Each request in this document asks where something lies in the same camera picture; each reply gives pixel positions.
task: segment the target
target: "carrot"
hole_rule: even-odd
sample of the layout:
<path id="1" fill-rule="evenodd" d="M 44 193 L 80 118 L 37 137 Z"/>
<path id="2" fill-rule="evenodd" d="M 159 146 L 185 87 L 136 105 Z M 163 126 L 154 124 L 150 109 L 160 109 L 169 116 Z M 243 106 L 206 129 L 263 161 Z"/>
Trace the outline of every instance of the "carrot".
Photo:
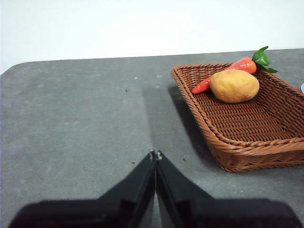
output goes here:
<path id="1" fill-rule="evenodd" d="M 235 62 L 231 66 L 227 67 L 224 70 L 230 70 L 230 69 L 235 69 L 235 70 L 245 70 L 250 74 L 253 74 L 257 70 L 257 65 L 264 70 L 270 72 L 270 73 L 275 73 L 277 72 L 276 70 L 266 67 L 269 65 L 270 61 L 269 58 L 266 56 L 264 51 L 268 48 L 268 46 L 263 47 L 256 51 L 251 58 L 249 57 L 244 57 L 240 59 L 238 62 Z M 211 77 L 205 78 L 203 81 L 199 82 L 192 90 L 191 92 L 193 94 L 198 94 L 201 92 L 204 92 L 209 89 L 209 83 L 210 83 Z"/>
<path id="2" fill-rule="evenodd" d="M 238 62 L 235 62 L 234 64 L 232 64 L 231 66 L 227 67 L 224 70 L 230 70 L 230 69 L 234 69 L 234 70 L 245 70 L 250 74 L 253 74 L 254 72 L 257 71 L 256 68 L 256 64 L 254 63 L 254 61 L 249 58 L 249 57 L 244 57 L 242 59 L 240 59 Z"/>

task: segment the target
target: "brown wicker basket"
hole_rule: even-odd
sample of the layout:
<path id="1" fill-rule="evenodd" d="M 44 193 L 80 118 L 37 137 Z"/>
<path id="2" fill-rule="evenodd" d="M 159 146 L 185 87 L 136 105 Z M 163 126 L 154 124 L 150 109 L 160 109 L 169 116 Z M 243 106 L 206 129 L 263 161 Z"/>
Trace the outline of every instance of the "brown wicker basket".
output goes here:
<path id="1" fill-rule="evenodd" d="M 258 94 L 238 104 L 218 101 L 211 91 L 190 92 L 229 65 L 180 65 L 171 70 L 217 163 L 232 172 L 303 164 L 304 95 L 286 82 L 258 70 Z"/>

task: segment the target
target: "white wall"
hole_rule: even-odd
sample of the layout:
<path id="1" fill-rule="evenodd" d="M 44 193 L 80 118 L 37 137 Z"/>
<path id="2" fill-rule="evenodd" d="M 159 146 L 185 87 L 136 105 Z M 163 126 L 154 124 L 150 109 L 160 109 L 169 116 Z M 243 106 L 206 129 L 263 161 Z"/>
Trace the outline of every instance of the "white wall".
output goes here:
<path id="1" fill-rule="evenodd" d="M 304 48 L 303 0 L 2 0 L 1 73 L 28 61 Z"/>

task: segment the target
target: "orange carrot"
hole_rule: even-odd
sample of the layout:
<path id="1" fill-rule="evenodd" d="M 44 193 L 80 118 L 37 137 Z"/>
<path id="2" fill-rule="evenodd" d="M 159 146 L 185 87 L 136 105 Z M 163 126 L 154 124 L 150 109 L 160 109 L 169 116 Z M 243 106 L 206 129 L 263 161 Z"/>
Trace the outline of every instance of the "orange carrot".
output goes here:
<path id="1" fill-rule="evenodd" d="M 267 48 L 268 48 L 268 46 L 262 47 L 261 49 L 259 49 L 258 51 L 256 51 L 254 53 L 252 59 L 249 57 L 244 57 L 244 58 L 240 59 L 238 62 L 235 62 L 234 64 L 232 64 L 231 66 L 227 67 L 224 70 L 230 70 L 230 69 L 245 70 L 248 73 L 253 74 L 254 72 L 256 72 L 256 70 L 257 70 L 256 67 L 258 65 L 260 68 L 262 68 L 270 73 L 277 72 L 276 70 L 274 70 L 272 68 L 266 67 L 270 63 L 269 58 L 264 53 L 264 51 Z M 191 90 L 191 92 L 193 94 L 198 94 L 198 93 L 206 91 L 207 89 L 209 89 L 210 80 L 211 80 L 211 77 L 205 78 L 203 81 L 199 82 Z"/>
<path id="2" fill-rule="evenodd" d="M 235 62 L 234 64 L 232 64 L 231 66 L 227 67 L 224 70 L 230 70 L 230 69 L 235 69 L 235 70 L 245 70 L 248 73 L 252 74 L 254 72 L 256 72 L 257 68 L 256 68 L 256 64 L 254 63 L 254 61 L 252 61 L 251 58 L 249 57 L 244 57 L 242 59 L 240 59 L 238 62 Z M 207 89 L 209 89 L 210 85 L 210 80 L 211 77 L 207 77 L 204 80 L 202 80 L 201 82 L 199 82 L 192 90 L 191 92 L 193 94 L 198 94 L 201 92 L 206 91 Z"/>

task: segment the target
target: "green leaf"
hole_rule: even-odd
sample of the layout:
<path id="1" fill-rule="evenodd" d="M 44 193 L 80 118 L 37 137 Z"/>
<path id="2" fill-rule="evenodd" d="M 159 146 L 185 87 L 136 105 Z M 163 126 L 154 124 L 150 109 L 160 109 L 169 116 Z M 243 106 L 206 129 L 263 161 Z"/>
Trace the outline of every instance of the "green leaf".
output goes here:
<path id="1" fill-rule="evenodd" d="M 270 60 L 269 60 L 268 56 L 264 53 L 264 51 L 267 48 L 268 48 L 268 46 L 262 47 L 261 49 L 256 51 L 253 54 L 252 60 L 260 65 L 268 66 L 270 64 Z"/>
<path id="2" fill-rule="evenodd" d="M 266 67 L 266 66 L 263 66 L 263 65 L 259 65 L 261 68 L 263 68 L 265 71 L 269 72 L 269 73 L 276 73 L 277 70 L 273 69 L 273 68 L 270 68 L 270 67 Z"/>
<path id="3" fill-rule="evenodd" d="M 262 66 L 268 66 L 269 65 L 269 63 L 267 63 L 266 60 L 263 57 L 259 58 L 255 62 L 262 65 Z"/>
<path id="4" fill-rule="evenodd" d="M 261 49 L 259 49 L 259 51 L 265 51 L 268 48 L 268 46 L 262 47 Z"/>

